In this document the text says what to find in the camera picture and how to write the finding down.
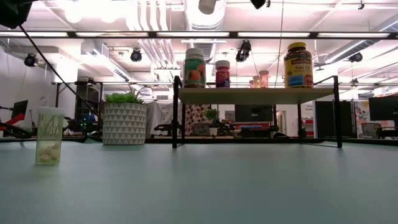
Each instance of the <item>computer monitor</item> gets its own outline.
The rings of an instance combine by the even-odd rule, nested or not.
[[[235,122],[273,121],[272,105],[235,105]]]
[[[11,118],[15,118],[16,116],[18,116],[20,114],[22,114],[23,117],[25,118],[26,109],[27,109],[27,100],[14,103],[14,106],[12,107]]]
[[[369,98],[371,121],[398,120],[398,96]]]

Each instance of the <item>wooden shelf board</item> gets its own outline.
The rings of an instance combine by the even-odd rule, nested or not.
[[[332,95],[331,88],[182,88],[186,105],[296,105]]]

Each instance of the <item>small potted plant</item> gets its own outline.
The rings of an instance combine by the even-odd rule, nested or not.
[[[144,144],[147,108],[130,87],[129,93],[105,95],[102,142],[105,145]]]
[[[208,109],[205,111],[205,116],[207,119],[209,119],[211,121],[210,135],[217,136],[217,132],[218,132],[217,110],[216,109]]]

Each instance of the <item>green plant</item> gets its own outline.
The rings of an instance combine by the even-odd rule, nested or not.
[[[206,110],[205,117],[209,119],[214,125],[215,123],[217,123],[217,110],[216,109]]]
[[[136,94],[134,94],[134,90],[130,87],[129,93],[112,93],[105,95],[105,102],[107,103],[137,103],[137,104],[144,104],[144,100],[140,99],[139,93],[144,88],[141,88]]]

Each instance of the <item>light blue table surface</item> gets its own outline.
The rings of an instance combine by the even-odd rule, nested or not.
[[[398,223],[398,148],[0,144],[0,223]]]

